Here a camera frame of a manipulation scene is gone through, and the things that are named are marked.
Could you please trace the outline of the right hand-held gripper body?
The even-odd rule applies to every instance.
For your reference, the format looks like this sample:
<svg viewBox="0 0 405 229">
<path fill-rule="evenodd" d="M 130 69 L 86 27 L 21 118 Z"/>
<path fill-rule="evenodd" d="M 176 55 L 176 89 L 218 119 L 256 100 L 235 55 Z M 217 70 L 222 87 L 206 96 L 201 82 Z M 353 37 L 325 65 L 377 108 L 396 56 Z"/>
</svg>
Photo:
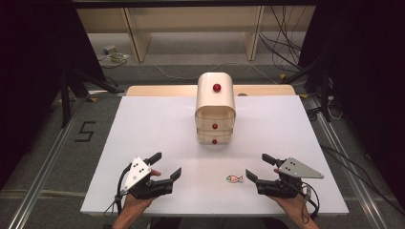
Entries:
<svg viewBox="0 0 405 229">
<path fill-rule="evenodd" d="M 302 189 L 303 178 L 324 177 L 320 172 L 293 157 L 276 159 L 274 166 L 278 169 L 279 178 L 274 181 L 258 179 L 256 187 L 259 195 L 295 198 Z"/>
</svg>

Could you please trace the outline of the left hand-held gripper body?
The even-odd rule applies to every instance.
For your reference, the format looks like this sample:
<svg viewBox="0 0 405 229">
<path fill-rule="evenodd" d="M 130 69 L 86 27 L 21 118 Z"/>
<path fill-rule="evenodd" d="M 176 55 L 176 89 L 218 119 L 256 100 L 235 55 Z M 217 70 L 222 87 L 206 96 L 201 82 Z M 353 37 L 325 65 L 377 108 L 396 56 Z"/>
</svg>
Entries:
<svg viewBox="0 0 405 229">
<path fill-rule="evenodd" d="M 137 199 L 157 198 L 173 192 L 171 178 L 154 181 L 151 179 L 152 169 L 145 162 L 136 156 L 130 164 L 128 176 L 122 187 L 122 194 L 131 194 Z"/>
</svg>

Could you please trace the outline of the person's left hand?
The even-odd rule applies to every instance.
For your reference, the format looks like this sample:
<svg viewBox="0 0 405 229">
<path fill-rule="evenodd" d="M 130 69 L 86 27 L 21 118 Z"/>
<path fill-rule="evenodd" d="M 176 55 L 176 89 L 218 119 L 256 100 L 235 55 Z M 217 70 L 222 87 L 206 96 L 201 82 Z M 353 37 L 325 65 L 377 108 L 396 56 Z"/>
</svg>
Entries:
<svg viewBox="0 0 405 229">
<path fill-rule="evenodd" d="M 126 221 L 134 222 L 143 214 L 143 212 L 152 204 L 154 200 L 155 198 L 137 199 L 133 195 L 128 194 L 119 216 Z"/>
</svg>

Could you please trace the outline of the person's right hand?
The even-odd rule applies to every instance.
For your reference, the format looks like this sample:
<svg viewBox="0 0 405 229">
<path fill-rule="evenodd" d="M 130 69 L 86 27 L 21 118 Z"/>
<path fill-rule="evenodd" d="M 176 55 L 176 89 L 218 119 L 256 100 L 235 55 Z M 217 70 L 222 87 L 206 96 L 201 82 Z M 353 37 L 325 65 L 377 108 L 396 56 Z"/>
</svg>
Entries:
<svg viewBox="0 0 405 229">
<path fill-rule="evenodd" d="M 295 198 L 270 197 L 270 199 L 274 200 L 293 222 L 296 223 L 298 219 L 310 219 L 303 197 L 297 195 Z"/>
</svg>

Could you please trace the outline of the cream drawer with red knob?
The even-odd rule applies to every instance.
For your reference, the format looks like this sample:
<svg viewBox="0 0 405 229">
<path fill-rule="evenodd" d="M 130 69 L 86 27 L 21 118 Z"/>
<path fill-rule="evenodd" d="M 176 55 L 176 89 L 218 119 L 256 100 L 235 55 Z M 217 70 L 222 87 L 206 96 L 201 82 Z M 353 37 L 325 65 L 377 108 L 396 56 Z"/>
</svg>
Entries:
<svg viewBox="0 0 405 229">
<path fill-rule="evenodd" d="M 201 144 L 228 144 L 231 141 L 232 132 L 230 131 L 207 131 L 198 130 L 197 139 Z"/>
<path fill-rule="evenodd" d="M 234 128 L 235 119 L 196 118 L 196 128 L 206 131 L 228 131 Z"/>
</svg>

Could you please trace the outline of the black metal stand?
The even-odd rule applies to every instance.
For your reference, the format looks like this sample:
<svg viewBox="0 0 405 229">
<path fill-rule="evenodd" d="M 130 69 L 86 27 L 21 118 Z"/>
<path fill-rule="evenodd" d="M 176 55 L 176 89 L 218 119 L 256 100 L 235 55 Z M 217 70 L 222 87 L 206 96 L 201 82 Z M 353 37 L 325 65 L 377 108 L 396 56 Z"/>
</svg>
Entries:
<svg viewBox="0 0 405 229">
<path fill-rule="evenodd" d="M 329 103 L 329 73 L 327 64 L 324 58 L 317 57 L 312 63 L 305 68 L 295 73 L 293 76 L 283 79 L 282 85 L 290 84 L 303 76 L 307 76 L 307 82 L 304 89 L 307 93 L 314 93 L 320 90 L 321 93 L 321 113 L 323 117 L 330 122 L 330 115 L 328 109 Z"/>
<path fill-rule="evenodd" d="M 65 128 L 71 119 L 71 106 L 69 91 L 72 91 L 78 98 L 87 98 L 89 91 L 84 86 L 85 82 L 90 82 L 93 85 L 111 93 L 123 94 L 124 91 L 117 87 L 108 85 L 105 81 L 96 79 L 95 77 L 75 69 L 67 69 L 62 72 L 59 77 L 60 95 L 62 100 L 63 120 L 62 128 Z"/>
</svg>

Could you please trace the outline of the cream drawer cabinet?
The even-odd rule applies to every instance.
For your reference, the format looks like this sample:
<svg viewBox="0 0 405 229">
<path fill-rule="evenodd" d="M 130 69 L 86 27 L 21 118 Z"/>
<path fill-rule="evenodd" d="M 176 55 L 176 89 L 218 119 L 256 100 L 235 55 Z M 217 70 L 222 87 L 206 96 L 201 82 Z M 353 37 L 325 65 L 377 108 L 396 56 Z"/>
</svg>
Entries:
<svg viewBox="0 0 405 229">
<path fill-rule="evenodd" d="M 196 118 L 236 119 L 232 78 L 227 73 L 204 73 L 197 86 Z"/>
</svg>

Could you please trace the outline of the black curtain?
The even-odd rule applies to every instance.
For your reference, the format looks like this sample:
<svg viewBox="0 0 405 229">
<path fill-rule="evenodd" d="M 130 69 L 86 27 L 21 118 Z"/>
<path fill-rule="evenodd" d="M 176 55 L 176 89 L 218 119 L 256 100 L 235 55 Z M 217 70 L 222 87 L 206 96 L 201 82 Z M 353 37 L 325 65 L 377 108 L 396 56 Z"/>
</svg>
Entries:
<svg viewBox="0 0 405 229">
<path fill-rule="evenodd" d="M 29 150 L 64 73 L 104 73 L 72 0 L 0 0 L 0 189 Z"/>
<path fill-rule="evenodd" d="M 299 65 L 326 57 L 344 113 L 405 208 L 405 0 L 319 0 Z"/>
</svg>

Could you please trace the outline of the light wooden desk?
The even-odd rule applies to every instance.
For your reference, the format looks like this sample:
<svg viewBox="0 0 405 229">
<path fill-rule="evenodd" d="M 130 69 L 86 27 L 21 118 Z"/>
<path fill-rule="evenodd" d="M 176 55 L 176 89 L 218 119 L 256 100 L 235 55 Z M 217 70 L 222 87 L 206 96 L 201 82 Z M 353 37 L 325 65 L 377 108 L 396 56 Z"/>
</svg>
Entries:
<svg viewBox="0 0 405 229">
<path fill-rule="evenodd" d="M 154 32 L 239 32 L 249 61 L 261 31 L 306 31 L 314 6 L 175 7 L 79 9 L 87 33 L 126 33 L 137 62 L 144 60 Z"/>
</svg>

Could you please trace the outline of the aluminium floor rail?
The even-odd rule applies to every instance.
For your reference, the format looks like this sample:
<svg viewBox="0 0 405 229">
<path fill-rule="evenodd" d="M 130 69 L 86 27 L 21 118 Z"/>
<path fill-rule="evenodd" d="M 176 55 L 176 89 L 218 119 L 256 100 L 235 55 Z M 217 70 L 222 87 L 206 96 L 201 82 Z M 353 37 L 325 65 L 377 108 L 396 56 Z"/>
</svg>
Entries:
<svg viewBox="0 0 405 229">
<path fill-rule="evenodd" d="M 377 182 L 361 163 L 351 157 L 350 151 L 344 146 L 332 122 L 328 122 L 321 113 L 321 104 L 316 97 L 304 100 L 309 120 L 320 127 L 320 147 L 326 157 L 337 163 L 345 175 L 348 185 L 354 193 L 353 200 L 360 205 L 372 229 L 389 229 L 389 223 L 383 216 L 378 202 L 386 201 Z"/>
<path fill-rule="evenodd" d="M 68 120 L 63 121 L 57 129 L 55 139 L 52 141 L 51 149 L 46 153 L 46 157 L 41 163 L 41 167 L 35 174 L 30 188 L 23 194 L 22 201 L 14 212 L 10 224 L 7 229 L 23 229 L 32 209 L 40 197 L 40 193 L 46 184 L 48 177 L 64 147 L 64 144 L 70 134 L 70 131 L 75 123 L 77 114 L 85 104 L 85 98 L 78 98 L 73 104 L 73 110 L 68 113 Z"/>
</svg>

